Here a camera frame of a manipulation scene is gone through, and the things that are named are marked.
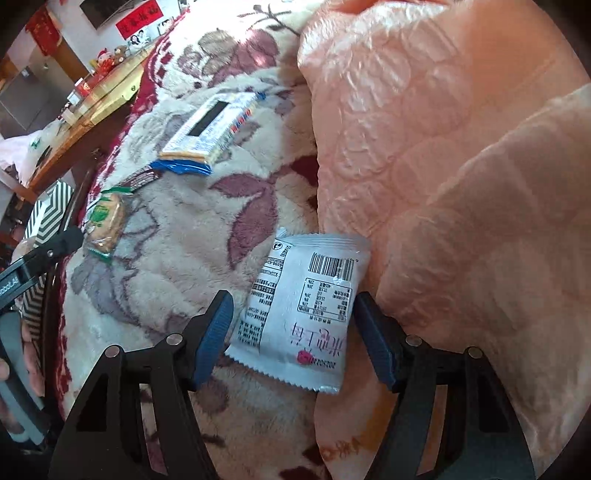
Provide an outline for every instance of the wooden table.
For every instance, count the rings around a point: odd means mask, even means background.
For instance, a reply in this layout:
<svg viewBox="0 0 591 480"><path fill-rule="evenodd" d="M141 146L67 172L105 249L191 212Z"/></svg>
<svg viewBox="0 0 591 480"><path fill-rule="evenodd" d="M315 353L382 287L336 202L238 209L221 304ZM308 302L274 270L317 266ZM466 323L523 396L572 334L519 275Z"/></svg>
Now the wooden table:
<svg viewBox="0 0 591 480"><path fill-rule="evenodd" d="M112 70L109 75L92 90L92 93L77 105L74 114L79 116L73 125L63 124L51 143L48 158L35 173L29 188L37 193L43 192L53 182L61 178L81 157L100 147L105 141L110 144L121 128L121 117L128 111L120 111L117 121L103 122L131 100L139 89L144 61L152 47L138 52Z"/></svg>

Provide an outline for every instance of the red banner with chinese characters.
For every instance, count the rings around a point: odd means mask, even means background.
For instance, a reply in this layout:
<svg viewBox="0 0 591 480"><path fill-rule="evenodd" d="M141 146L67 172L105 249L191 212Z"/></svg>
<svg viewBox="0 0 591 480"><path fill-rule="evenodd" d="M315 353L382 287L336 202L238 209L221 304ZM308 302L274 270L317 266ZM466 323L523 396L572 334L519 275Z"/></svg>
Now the red banner with chinese characters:
<svg viewBox="0 0 591 480"><path fill-rule="evenodd" d="M39 46L39 50L46 57L53 55L60 44L60 32L51 21L49 12L45 6L37 10L25 26L25 31L29 32Z"/></svg>
<svg viewBox="0 0 591 480"><path fill-rule="evenodd" d="M118 21L116 23L117 30L127 40L131 35L163 16L156 0L149 0Z"/></svg>

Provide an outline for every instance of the television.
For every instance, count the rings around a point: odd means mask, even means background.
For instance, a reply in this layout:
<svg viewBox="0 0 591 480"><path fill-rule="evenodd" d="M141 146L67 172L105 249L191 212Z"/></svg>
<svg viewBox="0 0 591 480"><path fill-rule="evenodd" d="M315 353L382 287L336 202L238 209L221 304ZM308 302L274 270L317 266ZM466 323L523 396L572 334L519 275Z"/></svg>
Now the television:
<svg viewBox="0 0 591 480"><path fill-rule="evenodd" d="M99 28L108 19L115 15L121 7L133 0L84 0L80 8L92 26Z"/></svg>

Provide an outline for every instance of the plush toy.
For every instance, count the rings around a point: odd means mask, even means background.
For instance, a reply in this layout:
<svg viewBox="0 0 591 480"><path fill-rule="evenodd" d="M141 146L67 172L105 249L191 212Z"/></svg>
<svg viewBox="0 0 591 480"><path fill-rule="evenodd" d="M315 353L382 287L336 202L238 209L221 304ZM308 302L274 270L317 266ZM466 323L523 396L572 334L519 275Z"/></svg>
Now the plush toy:
<svg viewBox="0 0 591 480"><path fill-rule="evenodd" d="M119 63L123 63L127 57L127 45L119 45L115 47L115 55L113 56L113 62L115 65L119 65Z"/></svg>
<svg viewBox="0 0 591 480"><path fill-rule="evenodd" d="M99 67L96 69L96 71L102 75L106 75L113 69L113 67L115 67L113 54L106 48L99 52L99 56L96 58L96 61L99 64Z"/></svg>

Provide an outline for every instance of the floral blanket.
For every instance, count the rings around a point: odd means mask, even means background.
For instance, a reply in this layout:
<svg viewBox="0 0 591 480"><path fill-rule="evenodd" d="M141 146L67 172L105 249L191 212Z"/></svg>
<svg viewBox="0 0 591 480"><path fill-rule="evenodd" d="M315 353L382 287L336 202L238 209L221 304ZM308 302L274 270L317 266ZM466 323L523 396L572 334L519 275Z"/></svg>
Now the floral blanket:
<svg viewBox="0 0 591 480"><path fill-rule="evenodd" d="M89 195L154 160L219 92L265 92L211 177L166 173L137 191L113 261L78 251L65 270L57 385L64 414L103 350L153 345L202 313L220 289L244 304L279 226L317 231L310 92L296 66L317 4L200 0L155 46L131 116ZM152 467L164 471L143 392ZM316 396L221 357L191 395L219 475L326 478L314 436Z"/></svg>

